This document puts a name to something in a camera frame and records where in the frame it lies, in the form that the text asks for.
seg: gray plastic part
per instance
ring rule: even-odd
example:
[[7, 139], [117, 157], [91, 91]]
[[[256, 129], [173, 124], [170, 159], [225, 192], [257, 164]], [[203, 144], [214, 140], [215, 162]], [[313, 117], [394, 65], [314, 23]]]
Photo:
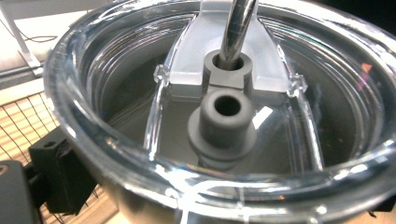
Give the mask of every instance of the gray plastic part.
[[219, 50], [214, 50], [205, 56], [204, 60], [204, 76], [209, 77], [208, 91], [216, 88], [232, 88], [243, 91], [246, 84], [251, 78], [253, 64], [250, 58], [241, 53], [236, 70], [226, 71], [217, 68], [216, 64], [219, 59]]
[[190, 142], [201, 163], [226, 170], [246, 156], [256, 142], [253, 116], [253, 106], [241, 91], [209, 92], [188, 123]]

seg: transparent lid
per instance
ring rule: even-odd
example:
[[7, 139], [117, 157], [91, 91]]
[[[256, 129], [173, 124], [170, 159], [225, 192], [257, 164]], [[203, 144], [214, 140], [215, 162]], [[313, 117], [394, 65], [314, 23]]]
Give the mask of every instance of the transparent lid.
[[[180, 223], [335, 220], [395, 193], [394, 37], [305, 1], [260, 1], [252, 23], [271, 45], [247, 33], [238, 72], [213, 75], [218, 36], [183, 47], [201, 9], [119, 1], [74, 24], [50, 54], [47, 94], [102, 184], [180, 210]], [[251, 53], [260, 48], [280, 79], [262, 73], [272, 61]], [[201, 52], [200, 75], [174, 81], [173, 65], [189, 62], [183, 50]]]

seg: gray cylindrical fitting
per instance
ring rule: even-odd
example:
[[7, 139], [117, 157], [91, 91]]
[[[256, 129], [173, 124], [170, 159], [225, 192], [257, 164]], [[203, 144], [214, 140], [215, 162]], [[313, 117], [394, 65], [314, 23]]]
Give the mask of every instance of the gray cylindrical fitting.
[[214, 147], [243, 143], [253, 114], [249, 99], [240, 91], [210, 92], [201, 103], [199, 131]]
[[211, 168], [223, 169], [225, 161], [241, 159], [256, 142], [253, 115], [253, 106], [241, 91], [224, 88], [209, 92], [189, 119], [193, 149]]

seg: metal rod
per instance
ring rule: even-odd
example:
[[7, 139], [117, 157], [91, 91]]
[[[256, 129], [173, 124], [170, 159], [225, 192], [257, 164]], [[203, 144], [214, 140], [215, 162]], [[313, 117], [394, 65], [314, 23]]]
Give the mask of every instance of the metal rod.
[[221, 43], [218, 68], [236, 68], [256, 0], [233, 0]]

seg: wire rack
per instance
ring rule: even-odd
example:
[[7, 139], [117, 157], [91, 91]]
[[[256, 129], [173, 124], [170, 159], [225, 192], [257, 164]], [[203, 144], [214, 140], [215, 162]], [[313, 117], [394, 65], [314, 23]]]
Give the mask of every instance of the wire rack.
[[[0, 105], [0, 161], [20, 161], [26, 165], [31, 160], [29, 146], [58, 125], [44, 92]], [[100, 187], [96, 187], [80, 213], [101, 200], [107, 200], [107, 196]], [[45, 223], [82, 223], [75, 216], [51, 214], [46, 205], [41, 206], [40, 211]]]

